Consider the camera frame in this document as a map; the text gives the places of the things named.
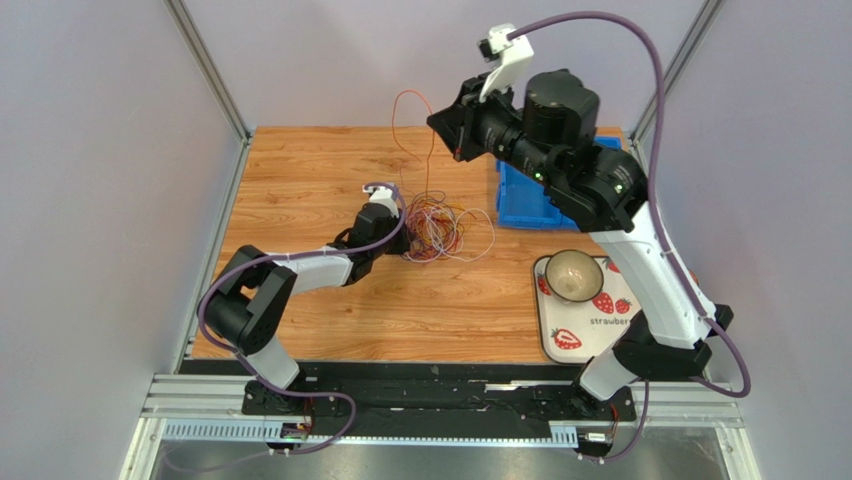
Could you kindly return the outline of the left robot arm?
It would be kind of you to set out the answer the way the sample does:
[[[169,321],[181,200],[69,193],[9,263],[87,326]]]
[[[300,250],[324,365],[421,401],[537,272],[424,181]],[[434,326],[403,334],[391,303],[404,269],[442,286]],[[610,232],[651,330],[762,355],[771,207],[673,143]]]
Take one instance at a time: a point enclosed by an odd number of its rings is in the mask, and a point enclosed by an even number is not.
[[[369,201],[350,228],[319,250],[267,254],[252,245],[240,247],[199,303],[202,335],[218,340],[259,380],[286,389],[301,374],[277,339],[291,297],[356,283],[376,259],[407,249],[403,227],[396,201]]]

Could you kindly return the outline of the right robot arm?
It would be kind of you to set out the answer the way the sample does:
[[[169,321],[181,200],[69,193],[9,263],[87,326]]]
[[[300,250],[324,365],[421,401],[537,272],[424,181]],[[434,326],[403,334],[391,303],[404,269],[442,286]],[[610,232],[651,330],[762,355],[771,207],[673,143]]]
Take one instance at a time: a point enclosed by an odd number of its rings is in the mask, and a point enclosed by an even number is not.
[[[488,92],[476,76],[427,123],[454,159],[490,154],[538,183],[614,261],[637,298],[628,329],[586,364],[576,393],[605,401],[636,379],[698,379],[712,356],[707,338],[730,324],[732,311],[688,294],[694,279],[677,275],[681,260],[654,230],[644,171],[595,138],[598,95],[563,69],[532,77],[521,108],[513,97]]]

